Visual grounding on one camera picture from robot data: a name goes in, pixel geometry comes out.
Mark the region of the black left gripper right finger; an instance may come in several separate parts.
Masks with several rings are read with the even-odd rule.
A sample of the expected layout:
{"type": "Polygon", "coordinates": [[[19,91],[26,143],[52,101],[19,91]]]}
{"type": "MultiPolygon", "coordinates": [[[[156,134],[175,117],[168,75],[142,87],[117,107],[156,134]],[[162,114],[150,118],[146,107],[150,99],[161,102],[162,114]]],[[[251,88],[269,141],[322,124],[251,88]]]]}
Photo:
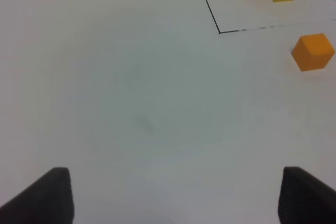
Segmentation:
{"type": "Polygon", "coordinates": [[[300,167],[285,167],[278,200],[280,223],[335,223],[335,190],[300,167]]]}

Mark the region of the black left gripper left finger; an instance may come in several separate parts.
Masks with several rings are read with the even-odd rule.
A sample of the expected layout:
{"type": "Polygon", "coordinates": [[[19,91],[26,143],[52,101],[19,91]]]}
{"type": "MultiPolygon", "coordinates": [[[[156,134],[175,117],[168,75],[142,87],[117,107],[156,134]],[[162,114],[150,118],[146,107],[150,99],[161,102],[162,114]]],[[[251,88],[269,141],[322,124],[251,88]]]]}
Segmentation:
{"type": "Polygon", "coordinates": [[[73,223],[70,171],[55,167],[1,206],[1,223],[73,223]]]}

